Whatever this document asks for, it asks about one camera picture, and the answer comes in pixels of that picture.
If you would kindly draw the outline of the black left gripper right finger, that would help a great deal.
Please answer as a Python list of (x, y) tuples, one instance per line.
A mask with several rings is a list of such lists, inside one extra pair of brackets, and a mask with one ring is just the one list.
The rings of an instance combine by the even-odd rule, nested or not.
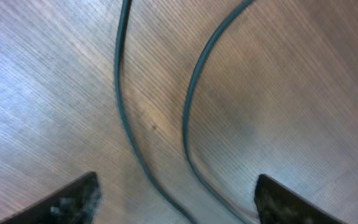
[(343, 224), (268, 175), (260, 174), (254, 202), (261, 224)]

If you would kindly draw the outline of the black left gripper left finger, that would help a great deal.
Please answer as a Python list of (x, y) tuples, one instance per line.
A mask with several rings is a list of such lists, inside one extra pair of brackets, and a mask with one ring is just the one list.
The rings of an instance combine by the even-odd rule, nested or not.
[(0, 224), (92, 224), (101, 201), (98, 175), (91, 171)]

